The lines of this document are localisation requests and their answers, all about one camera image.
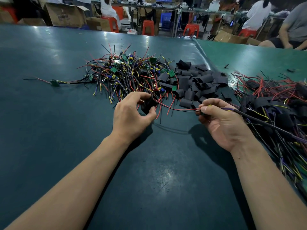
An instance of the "forearm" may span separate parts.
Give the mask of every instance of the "forearm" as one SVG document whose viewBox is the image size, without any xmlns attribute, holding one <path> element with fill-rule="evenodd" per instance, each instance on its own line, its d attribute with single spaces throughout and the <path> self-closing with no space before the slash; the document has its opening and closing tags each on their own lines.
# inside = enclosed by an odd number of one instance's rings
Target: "forearm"
<svg viewBox="0 0 307 230">
<path fill-rule="evenodd" d="M 306 48 L 307 47 L 307 40 L 305 40 L 300 46 L 298 46 L 296 49 L 297 50 L 302 50 L 302 49 L 304 49 L 304 48 Z"/>
<path fill-rule="evenodd" d="M 260 143 L 232 155 L 257 230 L 305 229 L 306 206 Z"/>
<path fill-rule="evenodd" d="M 106 182 L 129 146 L 106 137 L 7 229 L 83 229 Z"/>
<path fill-rule="evenodd" d="M 282 41 L 282 44 L 286 46 L 289 43 L 288 32 L 285 29 L 279 30 L 279 38 Z"/>
</svg>

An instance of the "long hair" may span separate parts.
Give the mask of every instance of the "long hair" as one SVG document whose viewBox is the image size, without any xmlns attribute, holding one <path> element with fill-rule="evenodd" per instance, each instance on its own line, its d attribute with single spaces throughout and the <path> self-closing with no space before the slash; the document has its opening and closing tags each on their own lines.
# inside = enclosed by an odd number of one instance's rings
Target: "long hair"
<svg viewBox="0 0 307 230">
<path fill-rule="evenodd" d="M 265 8 L 268 6 L 270 0 L 263 0 L 263 5 L 262 7 Z"/>
<path fill-rule="evenodd" d="M 104 0 L 107 5 L 110 5 L 111 0 Z"/>
</svg>

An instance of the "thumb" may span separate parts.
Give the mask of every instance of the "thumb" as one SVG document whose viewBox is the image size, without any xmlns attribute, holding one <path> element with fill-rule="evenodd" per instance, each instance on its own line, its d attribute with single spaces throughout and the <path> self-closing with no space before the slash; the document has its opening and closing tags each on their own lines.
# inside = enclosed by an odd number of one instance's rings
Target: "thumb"
<svg viewBox="0 0 307 230">
<path fill-rule="evenodd" d="M 215 118 L 218 118 L 219 120 L 227 119 L 229 114 L 227 111 L 222 110 L 217 106 L 203 106 L 201 107 L 201 112 L 206 115 L 211 115 Z"/>
<path fill-rule="evenodd" d="M 155 107 L 151 107 L 148 114 L 146 116 L 144 116 L 144 119 L 146 119 L 146 121 L 148 121 L 148 123 L 150 124 L 152 121 L 154 121 L 157 117 L 157 113 L 155 110 Z"/>
</svg>

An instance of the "knee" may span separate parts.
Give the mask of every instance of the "knee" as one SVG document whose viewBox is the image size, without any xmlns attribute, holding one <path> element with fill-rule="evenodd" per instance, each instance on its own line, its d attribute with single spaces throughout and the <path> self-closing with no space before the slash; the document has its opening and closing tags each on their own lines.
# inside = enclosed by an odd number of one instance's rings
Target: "knee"
<svg viewBox="0 0 307 230">
<path fill-rule="evenodd" d="M 265 41 L 261 42 L 259 44 L 259 46 L 261 46 L 261 47 L 275 47 L 274 44 L 269 40 L 265 40 Z"/>
</svg>

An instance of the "hand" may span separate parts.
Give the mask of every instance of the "hand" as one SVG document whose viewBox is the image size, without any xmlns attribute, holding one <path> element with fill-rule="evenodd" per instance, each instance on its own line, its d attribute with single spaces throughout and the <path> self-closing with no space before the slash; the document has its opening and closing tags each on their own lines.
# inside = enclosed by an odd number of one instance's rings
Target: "hand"
<svg viewBox="0 0 307 230">
<path fill-rule="evenodd" d="M 284 48 L 285 49 L 293 49 L 293 46 L 292 46 L 292 44 L 287 43 Z"/>
<path fill-rule="evenodd" d="M 212 138 L 219 146 L 226 149 L 231 154 L 237 147 L 243 145 L 259 144 L 251 130 L 248 128 L 242 116 L 233 112 L 222 110 L 221 108 L 232 108 L 232 105 L 217 98 L 209 98 L 199 105 L 201 112 L 208 116 L 199 115 L 198 120 L 209 130 Z"/>
<path fill-rule="evenodd" d="M 136 105 L 141 103 L 140 99 L 146 100 L 150 97 L 146 92 L 131 92 L 118 102 L 114 110 L 111 135 L 128 144 L 139 137 L 157 116 L 155 107 L 152 107 L 146 116 L 141 116 L 136 109 Z"/>
</svg>

